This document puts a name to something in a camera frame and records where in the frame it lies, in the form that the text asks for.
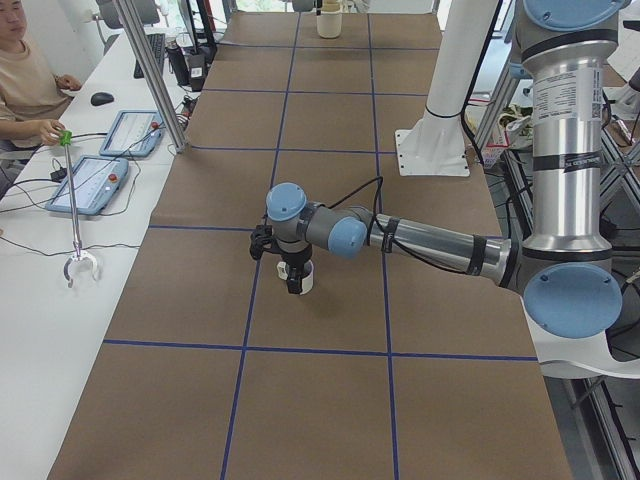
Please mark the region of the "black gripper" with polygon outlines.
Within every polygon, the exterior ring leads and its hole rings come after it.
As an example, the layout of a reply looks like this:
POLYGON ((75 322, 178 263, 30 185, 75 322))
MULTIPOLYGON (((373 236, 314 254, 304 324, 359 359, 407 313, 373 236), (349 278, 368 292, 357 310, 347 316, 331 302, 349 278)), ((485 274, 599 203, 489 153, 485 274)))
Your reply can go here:
POLYGON ((299 293, 299 272, 309 274, 311 271, 311 246, 307 245, 298 252, 288 252, 284 256, 286 263, 286 285, 290 294, 299 293))

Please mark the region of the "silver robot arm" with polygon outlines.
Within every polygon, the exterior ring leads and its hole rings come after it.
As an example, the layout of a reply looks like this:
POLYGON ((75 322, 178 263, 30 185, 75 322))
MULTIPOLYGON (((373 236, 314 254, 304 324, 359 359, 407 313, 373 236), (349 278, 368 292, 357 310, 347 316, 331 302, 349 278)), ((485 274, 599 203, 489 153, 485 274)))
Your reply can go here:
POLYGON ((510 65, 533 81, 533 229, 522 244, 454 232, 376 209, 326 206, 274 186, 250 255, 279 255, 290 293, 305 292, 314 248, 353 258, 365 246, 518 292, 529 317, 565 338, 618 319, 623 297, 599 230, 603 65, 618 45, 620 1, 520 1, 510 65))

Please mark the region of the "person's right hand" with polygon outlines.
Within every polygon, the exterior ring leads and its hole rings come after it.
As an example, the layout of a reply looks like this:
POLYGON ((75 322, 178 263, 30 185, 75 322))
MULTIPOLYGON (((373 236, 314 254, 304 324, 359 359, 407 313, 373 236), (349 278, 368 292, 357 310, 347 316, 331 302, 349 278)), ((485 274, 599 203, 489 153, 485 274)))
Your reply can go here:
POLYGON ((61 134, 65 126, 55 119, 44 119, 38 121, 38 133, 43 145, 56 145, 60 142, 61 134))

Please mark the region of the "person's left hand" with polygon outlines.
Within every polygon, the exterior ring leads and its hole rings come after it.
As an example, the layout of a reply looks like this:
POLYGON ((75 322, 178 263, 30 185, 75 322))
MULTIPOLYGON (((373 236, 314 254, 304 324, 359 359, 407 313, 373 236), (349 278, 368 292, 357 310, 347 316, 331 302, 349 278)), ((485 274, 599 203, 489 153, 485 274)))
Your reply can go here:
POLYGON ((60 90, 79 91, 82 88, 82 83, 69 74, 56 76, 55 82, 60 90))

